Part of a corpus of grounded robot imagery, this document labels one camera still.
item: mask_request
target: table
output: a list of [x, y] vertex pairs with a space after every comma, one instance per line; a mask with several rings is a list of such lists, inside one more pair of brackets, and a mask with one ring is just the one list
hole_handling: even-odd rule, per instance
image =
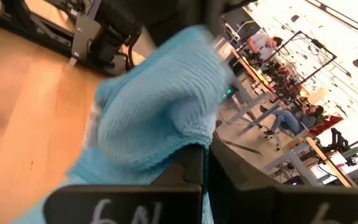
[[245, 134], [248, 130], [250, 130], [254, 126], [259, 126], [261, 128], [261, 125], [259, 123], [263, 119], [265, 119], [268, 115], [273, 113], [273, 111], [275, 111], [280, 105], [279, 105], [279, 101], [277, 100], [271, 108], [269, 108], [266, 112], [264, 112], [262, 115], [260, 115], [258, 118], [254, 119], [253, 121], [243, 117], [243, 115], [250, 112], [254, 106], [259, 105], [261, 104], [261, 102], [265, 101], [268, 98], [269, 92], [271, 92], [274, 96], [275, 94], [267, 87], [268, 83], [263, 78], [263, 76], [259, 72], [257, 72], [255, 68], [250, 66], [248, 64], [248, 61], [244, 57], [241, 57], [234, 49], [232, 49], [231, 52], [239, 60], [239, 63], [241, 63], [241, 65], [244, 66], [245, 70], [251, 75], [254, 81], [259, 82], [257, 86], [259, 86], [259, 88], [262, 90], [262, 93], [257, 98], [249, 102], [248, 106], [246, 106], [243, 110], [240, 110], [238, 114], [236, 114], [233, 118], [230, 119], [230, 123], [232, 123], [237, 119], [243, 119], [244, 121], [249, 122], [249, 124], [240, 132], [240, 134]]
[[267, 164], [262, 171], [267, 172], [275, 167], [280, 166], [280, 164], [282, 164], [283, 162], [290, 162], [297, 169], [299, 174], [302, 175], [309, 182], [310, 185], [322, 186], [323, 183], [318, 180], [318, 178], [313, 174], [313, 172], [308, 169], [303, 163], [303, 161], [301, 161], [301, 159], [298, 157], [298, 154], [300, 152], [303, 152], [307, 149], [314, 150], [319, 155], [319, 157], [331, 168], [331, 170], [345, 187], [357, 187], [357, 185], [348, 175], [343, 173], [339, 168], [335, 166], [335, 164], [332, 163], [329, 158], [325, 156], [325, 154], [311, 138], [306, 138], [306, 141], [297, 145], [297, 147], [290, 149], [289, 151], [285, 152], [284, 155]]
[[242, 82], [240, 82], [237, 77], [233, 76], [231, 83], [239, 90], [240, 96], [244, 99], [247, 105], [243, 106], [241, 103], [239, 103], [239, 100], [237, 99], [236, 95], [233, 95], [232, 98], [236, 103], [236, 105], [238, 106], [239, 112], [236, 115], [234, 115], [232, 118], [230, 118], [228, 123], [233, 123], [238, 119], [242, 119], [248, 123], [252, 123], [252, 120], [245, 118], [244, 115], [250, 113], [251, 109], [254, 106], [263, 102], [268, 97], [267, 92], [263, 92], [259, 94], [257, 98], [252, 98], [245, 90], [245, 88], [242, 86]]

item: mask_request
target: wooden floor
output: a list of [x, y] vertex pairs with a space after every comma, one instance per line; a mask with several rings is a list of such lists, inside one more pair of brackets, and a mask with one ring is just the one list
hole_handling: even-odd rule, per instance
[[[65, 26], [57, 9], [27, 2]], [[19, 216], [64, 180], [81, 153], [90, 106], [103, 79], [0, 29], [0, 223]]]

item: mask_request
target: jeans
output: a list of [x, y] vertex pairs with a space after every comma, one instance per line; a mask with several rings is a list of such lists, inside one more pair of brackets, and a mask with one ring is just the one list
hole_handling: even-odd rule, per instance
[[299, 122], [290, 111], [276, 110], [272, 114], [276, 116], [272, 131], [275, 131], [279, 126], [283, 126], [283, 124], [284, 126], [288, 126], [295, 134], [300, 131]]

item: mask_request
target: person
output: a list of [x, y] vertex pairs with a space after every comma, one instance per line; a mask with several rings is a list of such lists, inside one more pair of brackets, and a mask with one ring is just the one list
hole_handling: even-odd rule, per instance
[[[260, 106], [260, 110], [264, 113], [267, 111], [266, 108]], [[281, 126], [285, 129], [289, 129], [294, 134], [298, 134], [303, 130], [301, 122], [307, 127], [312, 128], [316, 125], [318, 117], [322, 115], [324, 108], [322, 106], [311, 106], [307, 108], [305, 106], [301, 109], [301, 115], [297, 116], [294, 111], [291, 110], [276, 110], [272, 114], [276, 116], [270, 130], [265, 131], [264, 134], [272, 136], [275, 134], [275, 130]]]
[[279, 47], [283, 39], [279, 37], [269, 37], [265, 32], [258, 32], [248, 38], [248, 45], [253, 53], [260, 53], [260, 58], [269, 58], [275, 48]]

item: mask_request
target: blue cloth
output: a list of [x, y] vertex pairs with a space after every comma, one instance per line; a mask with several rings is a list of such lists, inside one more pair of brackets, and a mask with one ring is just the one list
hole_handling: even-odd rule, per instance
[[[126, 76], [102, 83], [96, 145], [84, 150], [65, 185], [150, 184], [183, 146], [200, 144], [207, 154], [230, 79], [211, 42], [204, 27], [189, 27]], [[45, 223], [44, 201], [16, 223]], [[208, 194], [203, 223], [213, 223]]]

